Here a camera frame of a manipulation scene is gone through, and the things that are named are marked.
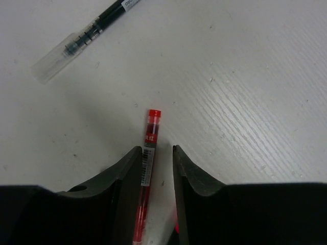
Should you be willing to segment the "red pen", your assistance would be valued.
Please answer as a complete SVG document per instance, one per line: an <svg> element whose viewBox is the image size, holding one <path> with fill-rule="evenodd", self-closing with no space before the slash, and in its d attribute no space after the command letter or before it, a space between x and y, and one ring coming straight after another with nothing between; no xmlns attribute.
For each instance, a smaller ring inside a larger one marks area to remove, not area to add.
<svg viewBox="0 0 327 245"><path fill-rule="evenodd" d="M160 118L160 110L150 109L148 111L148 121L145 130L143 147L141 189L136 213L135 229L132 242L133 244L142 244L143 231L147 217L151 176L157 146Z"/></svg>

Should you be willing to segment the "black gel pen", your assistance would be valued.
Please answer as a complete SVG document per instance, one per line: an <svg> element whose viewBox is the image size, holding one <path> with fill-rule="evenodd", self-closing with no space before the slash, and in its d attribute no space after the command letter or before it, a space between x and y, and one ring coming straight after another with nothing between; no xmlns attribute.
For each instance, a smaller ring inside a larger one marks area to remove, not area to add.
<svg viewBox="0 0 327 245"><path fill-rule="evenodd" d="M47 83L138 2L139 0L115 1L84 29L67 36L60 44L34 64L32 66L33 76L42 84Z"/></svg>

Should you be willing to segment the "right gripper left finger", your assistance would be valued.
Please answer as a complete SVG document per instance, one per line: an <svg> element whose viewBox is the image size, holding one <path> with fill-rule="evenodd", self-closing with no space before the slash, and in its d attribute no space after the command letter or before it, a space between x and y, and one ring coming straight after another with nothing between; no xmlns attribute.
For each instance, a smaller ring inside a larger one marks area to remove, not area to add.
<svg viewBox="0 0 327 245"><path fill-rule="evenodd" d="M64 220L58 244L131 244L141 184L142 148L116 164L61 191Z"/></svg>

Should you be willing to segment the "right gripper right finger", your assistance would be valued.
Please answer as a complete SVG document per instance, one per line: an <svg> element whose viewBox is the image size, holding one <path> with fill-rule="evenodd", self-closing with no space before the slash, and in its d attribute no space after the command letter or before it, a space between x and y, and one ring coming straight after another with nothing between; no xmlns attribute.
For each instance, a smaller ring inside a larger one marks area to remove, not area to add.
<svg viewBox="0 0 327 245"><path fill-rule="evenodd" d="M173 146L173 177L181 244L217 244L226 210L224 184Z"/></svg>

